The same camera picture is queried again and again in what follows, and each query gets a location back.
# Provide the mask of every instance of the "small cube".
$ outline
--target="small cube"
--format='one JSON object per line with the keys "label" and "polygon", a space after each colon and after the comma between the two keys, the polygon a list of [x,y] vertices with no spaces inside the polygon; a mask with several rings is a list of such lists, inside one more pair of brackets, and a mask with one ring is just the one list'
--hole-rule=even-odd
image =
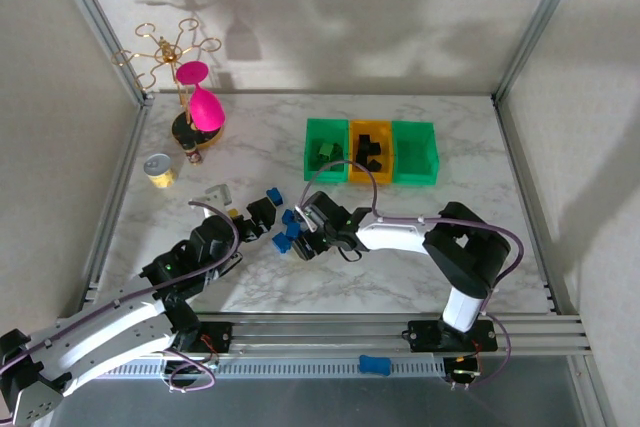
{"label": "small cube", "polygon": [[291,209],[287,209],[284,211],[284,214],[282,214],[282,223],[284,225],[289,225],[291,222],[295,222],[295,218],[296,216],[293,211]]}
{"label": "small cube", "polygon": [[380,146],[380,142],[371,142],[369,144],[369,155],[380,155],[382,153],[382,147]]}
{"label": "small cube", "polygon": [[273,205],[276,207],[282,205],[282,195],[280,195],[280,192],[275,187],[267,190],[267,197],[271,199],[271,202],[273,202]]}
{"label": "small cube", "polygon": [[369,134],[360,135],[358,137],[358,154],[369,155],[370,144],[371,144],[371,136]]}
{"label": "small cube", "polygon": [[331,159],[332,162],[334,160],[342,160],[342,147],[340,147],[340,144],[333,144],[333,151],[331,152]]}
{"label": "small cube", "polygon": [[328,162],[329,159],[331,159],[332,152],[333,145],[325,142],[320,146],[320,149],[318,150],[318,157],[320,157],[321,160]]}
{"label": "small cube", "polygon": [[358,153],[358,155],[356,155],[356,162],[362,166],[366,166],[367,154]]}
{"label": "small cube", "polygon": [[291,249],[291,241],[282,232],[277,234],[272,241],[281,254],[286,254]]}
{"label": "small cube", "polygon": [[285,234],[287,239],[293,241],[300,236],[300,224],[297,222],[291,222],[287,225],[287,233]]}
{"label": "small cube", "polygon": [[369,172],[380,172],[380,170],[382,169],[382,164],[377,160],[371,160],[367,164],[367,169],[369,170]]}

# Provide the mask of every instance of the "gray wall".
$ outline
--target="gray wall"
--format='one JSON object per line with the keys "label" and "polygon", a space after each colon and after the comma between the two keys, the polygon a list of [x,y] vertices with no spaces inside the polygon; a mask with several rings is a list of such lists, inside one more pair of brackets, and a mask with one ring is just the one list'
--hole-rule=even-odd
{"label": "gray wall", "polygon": [[[178,21],[199,18],[198,42],[224,44],[203,56],[221,90],[385,94],[491,92],[538,1],[99,0],[133,51],[155,50],[138,24],[173,40]],[[136,60],[140,73],[152,65]],[[157,72],[155,87],[174,87]]]}
{"label": "gray wall", "polygon": [[640,425],[640,0],[563,0],[508,98],[552,269]]}
{"label": "gray wall", "polygon": [[135,113],[73,0],[0,0],[0,333],[52,323]]}

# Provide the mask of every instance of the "white marble table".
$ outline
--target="white marble table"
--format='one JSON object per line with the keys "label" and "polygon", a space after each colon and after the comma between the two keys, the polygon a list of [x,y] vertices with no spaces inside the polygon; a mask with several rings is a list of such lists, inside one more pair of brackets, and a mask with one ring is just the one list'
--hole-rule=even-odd
{"label": "white marble table", "polygon": [[[468,205],[485,221],[513,230],[524,241],[522,265],[501,284],[490,310],[548,312],[548,303],[531,249],[493,107],[488,97],[334,96],[237,94],[221,96],[227,112],[223,135],[204,151],[204,163],[189,165],[170,137],[179,113],[177,96],[156,97],[138,148],[124,204],[107,255],[99,291],[119,287],[155,256],[187,238],[203,219],[187,206],[205,189],[226,183],[234,207],[282,193],[285,206],[298,199],[308,117],[428,121],[435,124],[440,173],[433,187],[383,186],[378,208],[388,214],[437,214],[450,200]],[[169,154],[179,177],[170,188],[155,188],[143,172],[155,152]],[[319,184],[352,210],[371,202],[371,188],[357,184]],[[284,207],[278,209],[280,217]],[[346,263],[335,252],[303,262],[281,255],[271,238],[241,246],[244,261],[200,295],[200,312],[441,312],[449,285],[430,258],[379,251]]]}

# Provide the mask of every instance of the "blue block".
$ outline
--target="blue block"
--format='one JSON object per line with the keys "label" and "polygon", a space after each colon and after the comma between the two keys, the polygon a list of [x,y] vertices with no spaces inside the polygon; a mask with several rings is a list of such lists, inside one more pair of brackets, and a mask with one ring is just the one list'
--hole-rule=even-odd
{"label": "blue block", "polygon": [[297,222],[291,222],[287,225],[287,239],[293,241],[300,235],[300,224]]}
{"label": "blue block", "polygon": [[286,254],[291,249],[291,241],[282,232],[277,234],[272,241],[281,254]]}
{"label": "blue block", "polygon": [[391,359],[388,357],[361,355],[359,367],[361,374],[391,375]]}
{"label": "blue block", "polygon": [[273,202],[276,207],[282,205],[282,195],[280,195],[280,192],[275,187],[267,190],[267,197],[271,199],[271,202]]}
{"label": "blue block", "polygon": [[284,225],[289,225],[291,222],[295,222],[295,219],[296,217],[291,209],[285,210],[284,214],[282,214],[282,223]]}

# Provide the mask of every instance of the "gold wire rack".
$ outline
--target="gold wire rack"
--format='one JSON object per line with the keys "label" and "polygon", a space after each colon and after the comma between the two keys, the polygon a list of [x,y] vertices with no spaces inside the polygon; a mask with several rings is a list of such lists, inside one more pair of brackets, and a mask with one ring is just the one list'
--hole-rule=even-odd
{"label": "gold wire rack", "polygon": [[207,37],[199,44],[192,43],[184,49],[180,47],[179,43],[182,34],[184,34],[185,32],[193,32],[198,28],[199,25],[200,22],[198,22],[198,20],[194,18],[181,20],[180,22],[178,22],[178,29],[180,30],[180,32],[178,33],[178,37],[176,38],[175,42],[171,43],[163,36],[156,38],[156,36],[154,35],[156,32],[156,26],[151,22],[145,22],[136,27],[135,34],[138,37],[152,39],[158,47],[156,51],[153,54],[143,54],[138,52],[132,53],[130,50],[122,49],[111,56],[111,62],[119,67],[130,64],[133,59],[136,59],[138,57],[150,58],[157,62],[157,65],[154,65],[148,73],[148,75],[151,77],[150,83],[148,83],[147,85],[142,85],[142,83],[140,82],[140,79],[147,76],[147,73],[143,72],[142,74],[136,76],[136,85],[143,92],[153,87],[158,81],[158,78],[156,77],[154,72],[163,65],[169,65],[169,67],[171,68],[171,76],[173,78],[173,82],[178,88],[180,105],[182,105],[182,108],[187,114],[187,122],[189,122],[187,90],[186,87],[178,82],[178,79],[176,78],[176,70],[182,65],[180,59],[182,58],[182,56],[192,50],[200,50],[201,52],[213,53],[220,50],[220,48],[222,47],[222,41],[217,37]]}

